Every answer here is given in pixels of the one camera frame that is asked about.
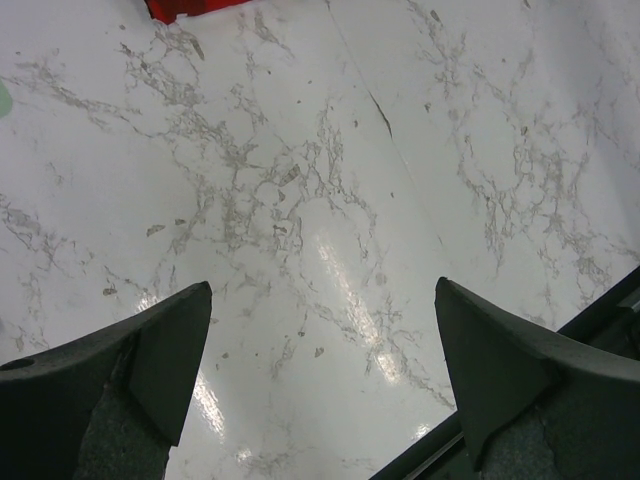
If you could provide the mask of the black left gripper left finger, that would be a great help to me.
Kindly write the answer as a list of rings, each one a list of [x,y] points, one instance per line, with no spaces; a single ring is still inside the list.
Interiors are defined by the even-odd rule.
[[[1,367],[4,479],[162,479],[211,316],[196,283],[111,326]]]

